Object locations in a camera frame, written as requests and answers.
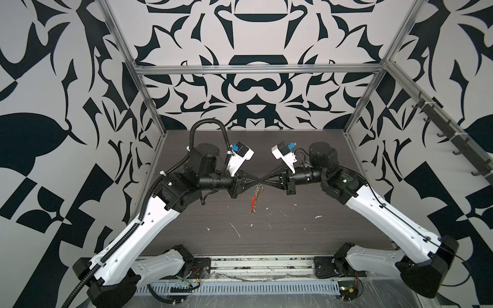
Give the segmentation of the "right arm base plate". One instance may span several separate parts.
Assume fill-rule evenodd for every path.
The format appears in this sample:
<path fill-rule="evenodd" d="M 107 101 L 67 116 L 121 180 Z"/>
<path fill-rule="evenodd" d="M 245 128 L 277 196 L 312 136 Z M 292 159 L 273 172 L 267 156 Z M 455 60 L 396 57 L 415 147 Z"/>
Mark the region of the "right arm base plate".
<path fill-rule="evenodd" d="M 344 261 L 340 257 L 314 257 L 315 277 L 319 279 L 345 277 Z"/>

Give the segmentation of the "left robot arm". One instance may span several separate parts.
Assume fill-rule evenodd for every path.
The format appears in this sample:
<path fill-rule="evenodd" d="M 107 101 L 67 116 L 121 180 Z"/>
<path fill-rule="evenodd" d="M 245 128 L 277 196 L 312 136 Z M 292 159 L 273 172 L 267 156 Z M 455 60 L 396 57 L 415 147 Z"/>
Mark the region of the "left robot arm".
<path fill-rule="evenodd" d="M 96 307 L 123 307 L 139 288 L 160 278 L 187 277 L 195 258 L 183 245 L 150 259 L 139 257 L 189 205 L 205 202 L 203 191 L 214 194 L 225 190 L 237 198 L 258 183 L 240 171 L 253 155 L 254 151 L 240 142 L 227 146 L 225 159 L 215 145 L 189 145 L 185 157 L 151 185 L 137 216 L 115 240 L 94 257 L 81 258 L 73 265 L 79 283 L 63 307 L 69 307 L 84 287 Z"/>

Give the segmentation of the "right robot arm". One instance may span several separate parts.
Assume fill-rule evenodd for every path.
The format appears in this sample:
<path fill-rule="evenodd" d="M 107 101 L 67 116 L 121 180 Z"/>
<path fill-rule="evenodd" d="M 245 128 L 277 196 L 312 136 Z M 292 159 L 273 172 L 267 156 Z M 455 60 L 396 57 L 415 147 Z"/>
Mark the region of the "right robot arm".
<path fill-rule="evenodd" d="M 417 294 L 435 298 L 457 258 L 458 241 L 426 230 L 385 201 L 361 174 L 339 164 L 336 150 L 328 143 L 313 143 L 309 162 L 301 167 L 295 166 L 295 147 L 285 142 L 272 147 L 272 155 L 284 167 L 263 182 L 289 195 L 295 194 L 297 186 L 320 184 L 327 196 L 362 215 L 397 245 L 397 250 L 375 250 L 346 243 L 336 253 L 344 266 L 399 278 Z"/>

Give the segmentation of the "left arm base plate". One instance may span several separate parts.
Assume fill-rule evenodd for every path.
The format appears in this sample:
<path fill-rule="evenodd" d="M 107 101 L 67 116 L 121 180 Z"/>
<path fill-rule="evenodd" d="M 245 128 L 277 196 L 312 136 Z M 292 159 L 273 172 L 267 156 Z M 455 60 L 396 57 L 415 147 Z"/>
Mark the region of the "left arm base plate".
<path fill-rule="evenodd" d="M 210 274 L 211 270 L 211 258 L 193 258 L 185 261 L 184 266 L 180 272 L 183 278 L 202 278 Z"/>

